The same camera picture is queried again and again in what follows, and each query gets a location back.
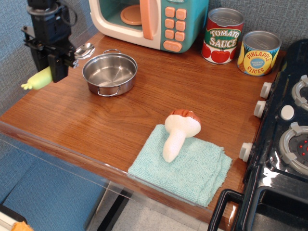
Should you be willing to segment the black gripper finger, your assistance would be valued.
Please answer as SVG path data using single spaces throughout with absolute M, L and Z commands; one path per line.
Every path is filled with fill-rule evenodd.
M 46 47 L 40 49 L 31 48 L 30 50 L 38 72 L 50 66 L 48 61 L 49 53 Z
M 52 80 L 57 83 L 67 77 L 70 60 L 66 54 L 63 55 L 48 55 L 48 63 L 51 69 Z

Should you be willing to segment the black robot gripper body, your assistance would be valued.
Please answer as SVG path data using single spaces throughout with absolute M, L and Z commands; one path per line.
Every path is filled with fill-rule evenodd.
M 69 12 L 31 12 L 32 26 L 22 27 L 25 45 L 29 48 L 46 47 L 49 54 L 66 54 L 70 67 L 75 67 L 74 45 L 70 42 L 71 27 Z

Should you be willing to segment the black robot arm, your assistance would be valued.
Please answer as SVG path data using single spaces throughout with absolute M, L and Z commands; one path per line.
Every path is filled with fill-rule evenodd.
M 75 46 L 70 41 L 77 14 L 64 0 L 29 0 L 27 12 L 32 26 L 24 26 L 25 45 L 31 50 L 38 71 L 49 67 L 53 82 L 76 67 Z

